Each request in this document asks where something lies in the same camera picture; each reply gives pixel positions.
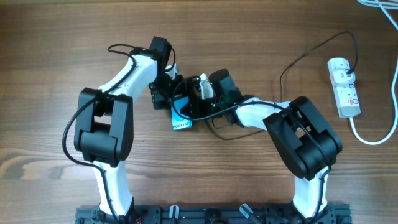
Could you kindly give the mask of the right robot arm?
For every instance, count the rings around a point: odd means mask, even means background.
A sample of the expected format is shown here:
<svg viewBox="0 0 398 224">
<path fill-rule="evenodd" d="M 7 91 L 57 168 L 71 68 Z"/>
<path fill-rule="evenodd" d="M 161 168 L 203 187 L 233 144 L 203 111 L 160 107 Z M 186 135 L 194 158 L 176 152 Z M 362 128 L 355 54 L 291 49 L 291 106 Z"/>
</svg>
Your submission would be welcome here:
<svg viewBox="0 0 398 224">
<path fill-rule="evenodd" d="M 176 110 L 185 119 L 225 117 L 230 124 L 266 131 L 295 176 L 292 203 L 298 215 L 307 223 L 324 216 L 328 208 L 327 179 L 342 143 L 307 97 L 276 103 L 243 95 L 227 69 L 210 76 L 188 77 L 177 85 L 172 96 L 188 97 L 188 105 Z"/>
</svg>

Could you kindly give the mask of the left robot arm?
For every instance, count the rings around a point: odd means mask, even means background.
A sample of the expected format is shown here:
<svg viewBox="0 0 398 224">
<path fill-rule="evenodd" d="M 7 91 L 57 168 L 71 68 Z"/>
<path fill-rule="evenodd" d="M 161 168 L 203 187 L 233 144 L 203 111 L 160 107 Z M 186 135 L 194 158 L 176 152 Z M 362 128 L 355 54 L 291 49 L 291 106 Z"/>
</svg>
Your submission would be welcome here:
<svg viewBox="0 0 398 224">
<path fill-rule="evenodd" d="M 83 166 L 91 167 L 98 184 L 101 223 L 137 223 L 126 177 L 126 159 L 134 140 L 133 106 L 145 88 L 156 110 L 169 109 L 172 91 L 182 80 L 171 43 L 153 37 L 149 48 L 132 47 L 127 64 L 97 89 L 84 88 L 69 125 L 75 126 L 74 147 L 82 153 Z"/>
</svg>

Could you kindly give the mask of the blue Galaxy smartphone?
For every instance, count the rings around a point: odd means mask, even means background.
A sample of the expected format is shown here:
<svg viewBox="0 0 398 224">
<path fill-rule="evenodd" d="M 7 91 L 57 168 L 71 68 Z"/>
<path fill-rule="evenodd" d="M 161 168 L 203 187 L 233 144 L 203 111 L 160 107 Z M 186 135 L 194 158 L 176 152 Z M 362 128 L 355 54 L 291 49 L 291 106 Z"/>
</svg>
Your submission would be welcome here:
<svg viewBox="0 0 398 224">
<path fill-rule="evenodd" d="M 183 97 L 174 101 L 174 108 L 171 109 L 172 129 L 174 131 L 181 131 L 183 129 L 190 129 L 192 122 L 187 119 L 187 115 L 183 115 L 181 109 L 189 103 L 189 98 Z"/>
</svg>

